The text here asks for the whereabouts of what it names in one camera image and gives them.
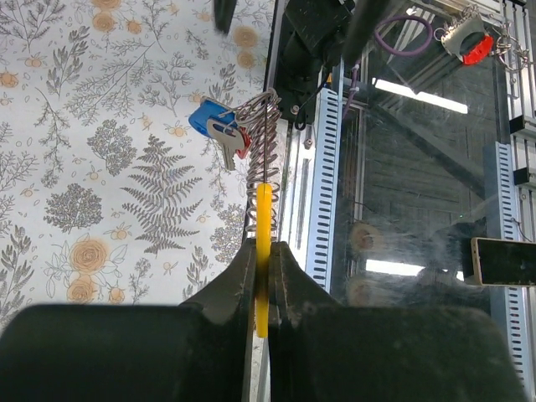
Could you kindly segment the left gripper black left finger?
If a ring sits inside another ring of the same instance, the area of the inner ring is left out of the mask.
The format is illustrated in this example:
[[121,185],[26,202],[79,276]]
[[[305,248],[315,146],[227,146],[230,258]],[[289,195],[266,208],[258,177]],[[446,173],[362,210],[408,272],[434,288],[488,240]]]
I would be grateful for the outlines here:
[[1,336],[4,401],[246,401],[256,250],[176,306],[41,304]]

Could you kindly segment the silver keys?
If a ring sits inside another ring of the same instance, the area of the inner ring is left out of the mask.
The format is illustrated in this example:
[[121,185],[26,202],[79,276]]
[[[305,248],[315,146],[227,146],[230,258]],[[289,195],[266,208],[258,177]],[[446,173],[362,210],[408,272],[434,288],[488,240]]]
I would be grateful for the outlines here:
[[226,125],[210,118],[207,121],[207,131],[209,136],[221,146],[225,168],[234,171],[234,156],[245,159],[250,149],[251,139],[246,129],[242,126]]

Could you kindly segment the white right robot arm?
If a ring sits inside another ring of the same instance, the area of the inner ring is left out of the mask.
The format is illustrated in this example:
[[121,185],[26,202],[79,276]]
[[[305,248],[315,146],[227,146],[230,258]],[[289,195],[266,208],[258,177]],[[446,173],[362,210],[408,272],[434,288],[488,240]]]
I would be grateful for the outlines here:
[[281,98],[282,118],[303,130],[332,69],[355,64],[389,1],[276,1],[264,87]]

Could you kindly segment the blue key tag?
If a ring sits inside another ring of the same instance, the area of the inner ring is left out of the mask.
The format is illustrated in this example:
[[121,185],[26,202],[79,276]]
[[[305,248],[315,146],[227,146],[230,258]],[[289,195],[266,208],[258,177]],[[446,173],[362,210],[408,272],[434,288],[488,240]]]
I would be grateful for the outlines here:
[[233,112],[216,100],[203,98],[198,108],[188,118],[189,125],[198,133],[205,137],[210,137],[208,131],[208,120],[214,119],[225,123],[232,122]]

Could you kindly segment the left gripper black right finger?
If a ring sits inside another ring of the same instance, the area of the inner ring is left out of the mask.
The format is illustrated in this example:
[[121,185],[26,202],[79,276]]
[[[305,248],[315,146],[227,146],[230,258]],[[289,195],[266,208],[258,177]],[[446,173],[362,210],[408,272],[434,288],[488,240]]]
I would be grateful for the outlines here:
[[524,401],[503,336],[466,307],[346,307],[271,246],[274,401]]

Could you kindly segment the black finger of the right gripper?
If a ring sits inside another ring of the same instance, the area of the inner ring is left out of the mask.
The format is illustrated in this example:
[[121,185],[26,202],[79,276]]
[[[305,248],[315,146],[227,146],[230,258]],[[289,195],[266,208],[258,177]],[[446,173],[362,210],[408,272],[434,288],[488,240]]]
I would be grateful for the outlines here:
[[214,26],[219,33],[229,33],[236,4],[236,0],[213,0]]
[[390,0],[358,0],[348,25],[343,44],[342,59],[356,63],[393,2]]

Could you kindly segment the metal key organiser with rings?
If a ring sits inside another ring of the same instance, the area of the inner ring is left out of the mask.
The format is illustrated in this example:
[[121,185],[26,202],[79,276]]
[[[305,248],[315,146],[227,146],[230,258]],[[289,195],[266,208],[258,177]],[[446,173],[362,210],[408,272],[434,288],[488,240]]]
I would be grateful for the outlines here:
[[280,189],[275,182],[279,173],[276,148],[280,100],[276,90],[270,88],[234,108],[235,122],[251,140],[245,231],[255,238],[255,330],[259,338],[268,337],[269,327],[269,259]]

